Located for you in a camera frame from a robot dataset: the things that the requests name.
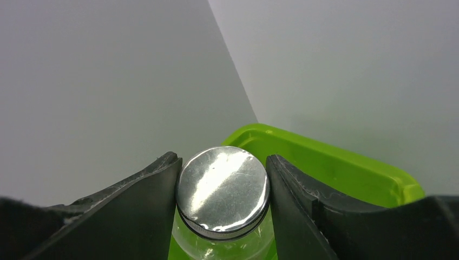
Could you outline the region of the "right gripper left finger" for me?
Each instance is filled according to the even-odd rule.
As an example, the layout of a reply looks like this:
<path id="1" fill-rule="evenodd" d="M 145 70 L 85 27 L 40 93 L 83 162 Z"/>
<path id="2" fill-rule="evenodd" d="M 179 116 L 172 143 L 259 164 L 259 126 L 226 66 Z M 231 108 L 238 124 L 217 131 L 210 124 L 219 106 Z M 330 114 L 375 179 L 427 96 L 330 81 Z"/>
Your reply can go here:
<path id="1" fill-rule="evenodd" d="M 167 259 L 181 168 L 167 152 L 69 205 L 2 197 L 1 259 Z"/>

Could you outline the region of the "clear jar silver lid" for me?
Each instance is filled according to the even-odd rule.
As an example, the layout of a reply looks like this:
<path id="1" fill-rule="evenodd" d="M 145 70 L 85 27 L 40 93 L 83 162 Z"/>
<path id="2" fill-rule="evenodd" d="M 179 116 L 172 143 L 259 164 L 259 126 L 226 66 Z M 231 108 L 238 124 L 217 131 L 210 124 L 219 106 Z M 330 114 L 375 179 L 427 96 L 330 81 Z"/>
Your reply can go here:
<path id="1" fill-rule="evenodd" d="M 270 180 L 235 146 L 207 148 L 182 167 L 172 236 L 188 259 L 265 259 L 274 241 Z"/>

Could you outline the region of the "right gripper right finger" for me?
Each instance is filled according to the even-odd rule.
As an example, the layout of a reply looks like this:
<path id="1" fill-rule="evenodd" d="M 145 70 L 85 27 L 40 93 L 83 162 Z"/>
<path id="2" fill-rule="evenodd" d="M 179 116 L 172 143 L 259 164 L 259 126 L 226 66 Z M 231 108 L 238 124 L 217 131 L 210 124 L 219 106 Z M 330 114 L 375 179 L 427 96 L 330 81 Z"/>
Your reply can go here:
<path id="1" fill-rule="evenodd" d="M 392 208 L 348 196 L 279 155 L 266 160 L 279 259 L 458 259 L 458 196 Z"/>

